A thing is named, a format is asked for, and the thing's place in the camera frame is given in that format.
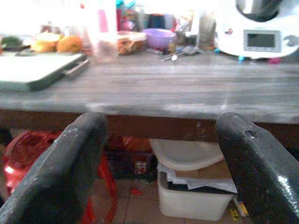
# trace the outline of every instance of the tile floor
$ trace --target tile floor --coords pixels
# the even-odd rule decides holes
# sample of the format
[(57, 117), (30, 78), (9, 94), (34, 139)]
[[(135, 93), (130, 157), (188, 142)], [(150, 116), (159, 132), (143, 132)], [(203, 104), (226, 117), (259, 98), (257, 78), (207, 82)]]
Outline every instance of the tile floor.
[[(156, 182), (143, 186), (137, 180), (117, 180), (116, 187), (118, 204), (114, 224), (251, 224), (249, 219), (234, 221), (230, 215), (229, 208), (222, 219), (217, 222), (164, 216), (159, 210), (159, 195)], [(131, 194), (130, 190), (132, 187), (135, 187), (143, 194), (141, 196)], [(91, 198), (97, 217), (97, 224), (101, 224), (112, 202), (112, 199), (107, 194), (103, 180), (96, 180), (91, 191)]]

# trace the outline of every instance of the digital display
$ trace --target digital display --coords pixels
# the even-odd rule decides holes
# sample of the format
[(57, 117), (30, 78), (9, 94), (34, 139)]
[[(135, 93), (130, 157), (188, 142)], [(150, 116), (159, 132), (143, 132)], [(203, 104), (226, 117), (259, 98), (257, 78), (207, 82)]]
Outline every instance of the digital display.
[(262, 47), (274, 48), (275, 35), (274, 34), (247, 34), (248, 47)]

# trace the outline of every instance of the purple bowl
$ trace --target purple bowl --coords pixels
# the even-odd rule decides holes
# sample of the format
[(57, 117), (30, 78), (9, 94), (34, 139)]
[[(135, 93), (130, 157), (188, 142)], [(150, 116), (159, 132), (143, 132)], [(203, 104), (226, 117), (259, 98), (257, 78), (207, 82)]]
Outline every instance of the purple bowl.
[(171, 42), (175, 41), (176, 34), (167, 29), (145, 29), (143, 30), (147, 35), (147, 45), (154, 49), (168, 48)]

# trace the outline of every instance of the gray countertop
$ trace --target gray countertop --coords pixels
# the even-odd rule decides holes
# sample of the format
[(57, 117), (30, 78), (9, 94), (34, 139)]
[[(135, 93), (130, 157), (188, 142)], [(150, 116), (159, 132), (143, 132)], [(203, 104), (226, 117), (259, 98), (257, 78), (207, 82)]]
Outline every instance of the gray countertop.
[(299, 56), (280, 64), (213, 52), (175, 62), (145, 52), (120, 56), (42, 91), (0, 92), (0, 109), (187, 119), (237, 112), (252, 121), (299, 124)]

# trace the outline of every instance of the avocado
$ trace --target avocado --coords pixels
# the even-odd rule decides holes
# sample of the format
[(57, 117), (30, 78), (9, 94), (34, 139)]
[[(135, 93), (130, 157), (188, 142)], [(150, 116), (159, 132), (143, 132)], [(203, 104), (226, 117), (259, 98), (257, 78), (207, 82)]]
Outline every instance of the avocado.
[(1, 40), (1, 46), (5, 48), (16, 48), (22, 45), (22, 41), (16, 36), (3, 37)]

